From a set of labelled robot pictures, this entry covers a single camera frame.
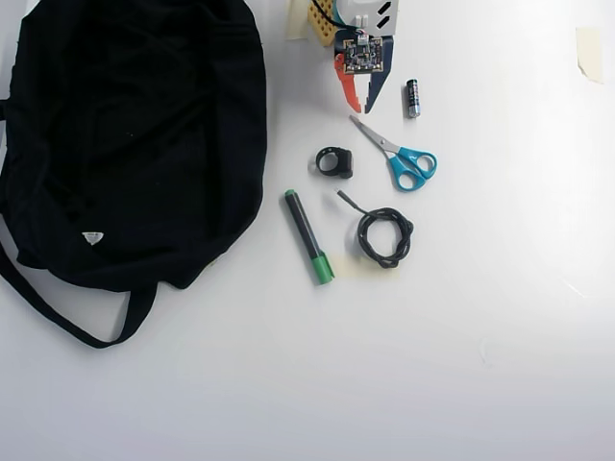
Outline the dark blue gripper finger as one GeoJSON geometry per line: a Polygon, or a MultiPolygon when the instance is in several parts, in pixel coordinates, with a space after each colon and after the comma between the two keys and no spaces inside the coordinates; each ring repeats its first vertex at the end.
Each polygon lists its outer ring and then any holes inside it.
{"type": "Polygon", "coordinates": [[[375,105],[380,92],[388,78],[389,71],[375,72],[370,75],[370,82],[368,85],[368,94],[364,106],[364,113],[367,114],[371,111],[375,105]]]}

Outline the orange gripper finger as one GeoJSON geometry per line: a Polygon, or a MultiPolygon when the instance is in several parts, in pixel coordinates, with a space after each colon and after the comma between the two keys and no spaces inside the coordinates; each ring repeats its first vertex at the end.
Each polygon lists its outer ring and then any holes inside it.
{"type": "Polygon", "coordinates": [[[339,82],[342,85],[344,96],[349,107],[356,113],[361,113],[361,104],[357,98],[355,76],[346,74],[344,71],[344,55],[336,54],[333,61],[333,66],[339,82]]]}

